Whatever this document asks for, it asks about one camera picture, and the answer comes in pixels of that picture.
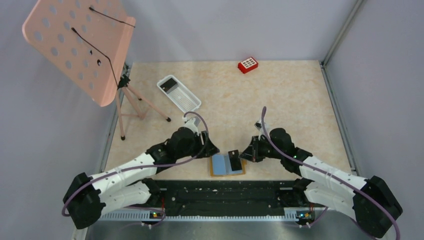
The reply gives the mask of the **black VIP credit card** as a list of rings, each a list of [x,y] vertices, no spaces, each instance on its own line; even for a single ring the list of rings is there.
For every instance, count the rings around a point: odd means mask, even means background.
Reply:
[[[231,150],[228,152],[228,159],[231,171],[241,171],[243,169],[242,161],[239,157],[238,150]]]

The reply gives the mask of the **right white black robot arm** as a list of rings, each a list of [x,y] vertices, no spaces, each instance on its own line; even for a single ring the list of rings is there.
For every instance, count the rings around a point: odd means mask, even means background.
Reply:
[[[351,218],[374,238],[381,239],[403,213],[382,178],[356,176],[323,162],[295,146],[283,128],[253,136],[240,158],[251,162],[278,159],[287,171],[299,176],[293,192],[297,205],[313,203],[329,207]]]

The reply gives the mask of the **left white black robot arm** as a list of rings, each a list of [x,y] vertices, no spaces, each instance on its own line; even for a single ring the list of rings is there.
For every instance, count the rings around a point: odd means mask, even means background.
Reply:
[[[164,142],[148,148],[138,157],[107,172],[75,176],[63,197],[62,215],[74,226],[85,229],[101,216],[134,204],[154,207],[160,193],[149,177],[178,165],[178,160],[211,157],[219,153],[208,131],[180,127]]]

